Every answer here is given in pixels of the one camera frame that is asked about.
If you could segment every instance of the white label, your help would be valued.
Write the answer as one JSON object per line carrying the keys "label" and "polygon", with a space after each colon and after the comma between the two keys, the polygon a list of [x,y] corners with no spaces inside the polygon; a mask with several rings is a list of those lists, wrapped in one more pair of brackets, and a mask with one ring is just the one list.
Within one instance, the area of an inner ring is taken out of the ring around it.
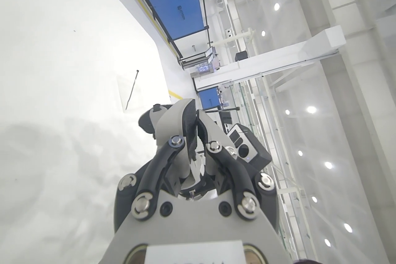
{"label": "white label", "polygon": [[241,264],[241,240],[147,247],[144,264]]}

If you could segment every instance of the white floor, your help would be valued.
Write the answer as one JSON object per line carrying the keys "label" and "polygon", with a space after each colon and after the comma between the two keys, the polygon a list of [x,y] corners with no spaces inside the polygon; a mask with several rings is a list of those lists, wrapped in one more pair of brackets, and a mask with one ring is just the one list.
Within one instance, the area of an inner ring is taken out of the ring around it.
{"label": "white floor", "polygon": [[169,102],[156,45],[118,0],[0,4],[0,262],[98,263],[154,155],[137,118]]}

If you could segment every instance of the ceiling light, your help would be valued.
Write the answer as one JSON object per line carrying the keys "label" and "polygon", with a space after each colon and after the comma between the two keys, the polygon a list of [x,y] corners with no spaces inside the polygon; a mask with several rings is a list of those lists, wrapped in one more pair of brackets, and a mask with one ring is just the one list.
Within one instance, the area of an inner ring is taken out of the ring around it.
{"label": "ceiling light", "polygon": [[316,111],[317,111],[317,108],[314,107],[314,106],[307,107],[307,112],[308,113],[314,114],[314,113],[316,113]]}
{"label": "ceiling light", "polygon": [[352,228],[348,223],[344,223],[344,227],[349,233],[352,233]]}

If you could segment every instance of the black cable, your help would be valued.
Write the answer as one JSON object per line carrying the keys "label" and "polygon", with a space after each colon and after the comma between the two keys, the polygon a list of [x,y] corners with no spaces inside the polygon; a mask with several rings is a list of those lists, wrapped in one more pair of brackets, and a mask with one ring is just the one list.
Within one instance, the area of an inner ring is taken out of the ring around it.
{"label": "black cable", "polygon": [[125,110],[128,108],[129,101],[131,100],[131,96],[132,96],[133,88],[135,87],[136,78],[137,78],[137,74],[138,74],[138,73],[139,73],[139,70],[136,70],[136,76],[135,76],[135,80],[134,80],[134,82],[133,82],[133,86],[132,86],[131,94],[129,95],[128,101],[126,102],[126,107],[125,107]]}

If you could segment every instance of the blue panel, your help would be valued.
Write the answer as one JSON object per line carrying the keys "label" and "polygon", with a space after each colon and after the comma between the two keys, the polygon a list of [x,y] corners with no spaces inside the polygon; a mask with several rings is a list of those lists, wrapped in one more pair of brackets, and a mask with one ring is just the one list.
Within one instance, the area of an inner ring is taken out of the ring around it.
{"label": "blue panel", "polygon": [[204,110],[211,109],[220,105],[217,87],[198,92]]}
{"label": "blue panel", "polygon": [[204,29],[199,0],[150,0],[172,39]]}

